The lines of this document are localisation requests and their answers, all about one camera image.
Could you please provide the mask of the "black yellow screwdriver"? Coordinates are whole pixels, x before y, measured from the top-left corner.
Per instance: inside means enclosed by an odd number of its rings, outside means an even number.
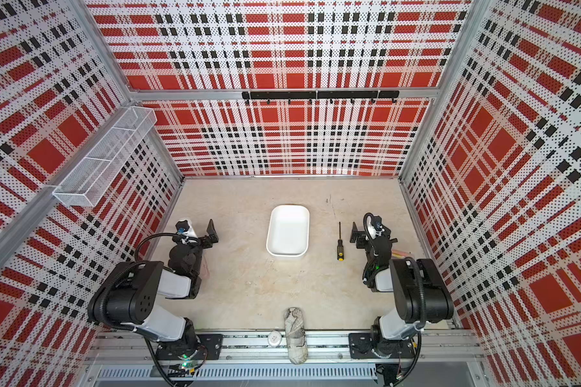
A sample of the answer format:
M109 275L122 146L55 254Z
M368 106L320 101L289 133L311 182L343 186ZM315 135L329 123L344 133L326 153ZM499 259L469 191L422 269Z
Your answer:
M337 240L337 247L336 247L336 257L338 261L345 260L345 250L344 250L344 242L342 239L342 232L341 232L341 223L338 223L339 228L339 238Z

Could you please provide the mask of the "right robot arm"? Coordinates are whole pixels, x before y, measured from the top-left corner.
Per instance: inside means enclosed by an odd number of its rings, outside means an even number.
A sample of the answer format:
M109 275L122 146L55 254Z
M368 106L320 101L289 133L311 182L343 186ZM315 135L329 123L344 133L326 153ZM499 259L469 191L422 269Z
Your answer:
M350 242L366 254L361 280L374 293L391 293L394 309L374 320L368 334L351 334L351 358L413 358L419 337L430 323L453 317L453 300L430 259L394 254L397 242L382 218L366 213L360 230L353 224Z

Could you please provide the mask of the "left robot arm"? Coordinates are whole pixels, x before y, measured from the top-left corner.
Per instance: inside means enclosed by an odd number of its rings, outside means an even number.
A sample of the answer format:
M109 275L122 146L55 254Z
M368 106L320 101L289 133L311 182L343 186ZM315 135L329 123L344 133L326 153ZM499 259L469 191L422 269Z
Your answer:
M192 320L173 314L158 298L193 300L203 281L203 253L219 242L213 220L206 235L198 236L190 220L176 223L175 232L161 232L144 238L134 256L148 242L171 238L174 246L166 263L162 261L121 262L111 271L91 298L89 320L116 331L133 332L156 346L158 361L215 361L219 359L223 336L196 333Z

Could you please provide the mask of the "white plastic bin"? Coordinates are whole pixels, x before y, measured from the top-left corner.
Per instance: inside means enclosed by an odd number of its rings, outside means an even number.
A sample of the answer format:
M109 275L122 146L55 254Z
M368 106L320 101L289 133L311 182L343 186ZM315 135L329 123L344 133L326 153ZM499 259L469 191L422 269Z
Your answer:
M299 260L309 248L310 212L305 206L276 206L270 216L267 252L278 259Z

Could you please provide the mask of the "white round knob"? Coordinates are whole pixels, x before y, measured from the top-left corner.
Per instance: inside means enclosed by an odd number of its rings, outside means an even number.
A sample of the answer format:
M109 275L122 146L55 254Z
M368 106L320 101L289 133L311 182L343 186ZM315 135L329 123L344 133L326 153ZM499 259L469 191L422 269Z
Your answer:
M278 331L272 331L267 336L268 345L272 348L277 348L282 343L282 334Z

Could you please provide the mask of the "rolled grey cloth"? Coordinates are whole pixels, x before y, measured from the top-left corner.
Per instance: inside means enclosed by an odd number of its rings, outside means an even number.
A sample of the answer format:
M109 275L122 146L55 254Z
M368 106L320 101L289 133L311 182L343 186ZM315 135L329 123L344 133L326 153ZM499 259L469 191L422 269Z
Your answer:
M303 364L308 358L303 312L291 307L285 312L285 342L292 364Z

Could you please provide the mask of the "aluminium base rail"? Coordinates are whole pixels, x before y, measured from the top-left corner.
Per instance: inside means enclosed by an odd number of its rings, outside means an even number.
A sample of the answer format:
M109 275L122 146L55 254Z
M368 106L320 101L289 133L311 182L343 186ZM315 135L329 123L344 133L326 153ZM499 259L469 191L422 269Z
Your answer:
M103 333L95 340L79 377L79 386L164 385L161 365L175 383L189 386L256 385L293 382L316 385L321 381L345 385L393 385L400 377L405 386L488 386L490 379L476 336L466 330L425 330L413 358L353 359L351 334L368 331L308 330L308 358L292 364L285 333L277 348L268 345L272 331L202 331L223 338L215 361L154 361L144 340L132 333Z

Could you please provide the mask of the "black hook rail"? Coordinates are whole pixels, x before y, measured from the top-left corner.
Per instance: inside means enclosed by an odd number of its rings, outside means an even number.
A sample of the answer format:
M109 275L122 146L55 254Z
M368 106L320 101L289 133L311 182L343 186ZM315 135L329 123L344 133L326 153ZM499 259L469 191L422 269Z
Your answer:
M269 103L273 100L335 100L335 99L391 99L400 96L399 90L300 90L300 91L245 91L241 93L243 100L263 100Z

